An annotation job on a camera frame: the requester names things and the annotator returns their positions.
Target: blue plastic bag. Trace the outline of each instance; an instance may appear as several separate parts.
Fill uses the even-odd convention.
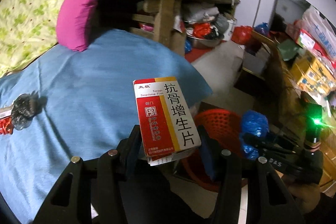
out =
[[[263,22],[261,24],[259,24],[258,26],[256,26],[254,28],[254,30],[262,35],[264,35],[265,37],[268,36],[269,33],[269,27],[268,24],[266,22]]]
[[[253,110],[248,110],[242,116],[240,126],[241,133],[239,134],[239,140],[241,143],[241,150],[243,155],[249,160],[255,160],[259,157],[258,150],[251,145],[245,144],[243,136],[245,134],[253,134],[258,138],[265,137],[269,130],[268,120],[265,115],[262,115],[261,113],[255,112]]]
[[[191,52],[192,49],[193,49],[193,47],[192,47],[190,41],[186,40],[185,45],[184,45],[184,53],[187,54],[187,53]]]

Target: light blue cloth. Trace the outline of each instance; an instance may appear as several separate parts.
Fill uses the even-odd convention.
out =
[[[30,127],[0,136],[0,192],[22,224],[72,156],[100,157],[129,136],[139,123],[134,80],[175,76],[189,106],[211,94],[191,64],[157,42],[121,30],[96,37],[84,52],[57,45],[0,79],[0,107],[22,93],[47,99]]]

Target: white plastic bag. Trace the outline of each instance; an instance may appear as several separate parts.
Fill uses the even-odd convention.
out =
[[[325,49],[329,57],[336,61],[336,36],[327,20],[320,17],[320,12],[310,6],[303,14],[302,20],[307,31]]]
[[[189,24],[212,22],[219,14],[213,4],[192,2],[183,6],[183,19]]]

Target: white tile floor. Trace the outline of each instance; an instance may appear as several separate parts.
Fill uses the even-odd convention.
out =
[[[242,115],[253,106],[252,96],[233,87],[244,50],[232,41],[222,43],[192,65],[204,77],[213,90],[213,95],[204,102],[234,111]],[[198,185],[165,174],[171,190],[179,195],[198,215],[207,218],[212,213],[217,193],[204,190]],[[241,208],[238,224],[246,223],[247,186],[241,192]]]
[[[204,102],[238,115],[253,107],[253,97],[233,87],[243,53],[239,45],[228,41],[192,63],[213,90]]]

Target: magenta pillow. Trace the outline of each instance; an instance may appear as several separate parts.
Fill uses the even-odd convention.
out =
[[[86,50],[89,22],[96,6],[97,0],[64,0],[56,24],[58,43],[73,51]]]

